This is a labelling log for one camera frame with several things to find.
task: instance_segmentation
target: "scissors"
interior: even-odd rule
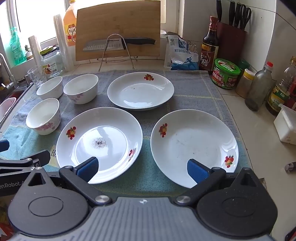
[[[245,29],[248,21],[251,18],[251,14],[252,14],[251,9],[249,7],[246,7],[246,5],[242,4],[241,8],[240,8],[240,11],[239,11],[239,15],[240,15],[240,18],[241,18],[239,28],[241,30]]]

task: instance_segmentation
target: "wooden cutting board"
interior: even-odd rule
[[[124,1],[79,9],[76,23],[76,61],[101,58],[103,51],[82,49],[88,41],[107,39],[111,34],[120,34],[124,38],[155,39],[155,45],[127,44],[127,47],[131,56],[159,56],[160,1]],[[128,53],[126,50],[109,50],[104,55],[119,56],[128,56]]]

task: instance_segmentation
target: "green soap dispenser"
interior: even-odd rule
[[[15,65],[23,63],[27,60],[24,50],[20,44],[20,38],[17,35],[17,28],[13,27],[11,30],[11,39],[9,45],[11,47],[13,58],[15,60]]]

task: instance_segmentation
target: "teal cloth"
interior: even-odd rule
[[[41,101],[36,94],[21,107],[13,117],[11,125],[3,135],[3,139],[10,142],[8,151],[2,152],[3,159],[20,159],[41,150],[50,151],[56,145],[57,139],[66,124],[78,114],[102,106],[115,105],[110,102],[106,93],[109,84],[116,78],[133,71],[108,71],[97,73],[99,77],[98,94],[94,100],[84,105],[75,105],[65,96],[59,98],[62,121],[58,129],[53,133],[41,136],[25,125],[28,112]],[[143,146],[135,163],[121,176],[106,183],[95,185],[105,192],[130,195],[154,195],[175,196],[185,190],[168,179],[157,167],[150,150],[150,135],[156,122],[168,112],[179,109],[197,109],[206,111],[222,120],[234,134],[239,148],[239,162],[236,172],[242,167],[251,167],[239,138],[236,125],[233,123],[231,114],[221,94],[213,84],[207,72],[204,71],[147,71],[167,77],[174,85],[174,96],[162,106],[143,112],[129,111],[141,124],[143,129]],[[63,84],[78,75],[63,77]],[[59,168],[46,165],[46,171],[57,171]]]

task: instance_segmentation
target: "glass cup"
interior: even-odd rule
[[[28,75],[30,76],[30,79],[36,85],[37,88],[39,88],[43,83],[47,81],[45,74],[43,72],[42,65],[38,66],[37,68],[35,66],[29,69]]]

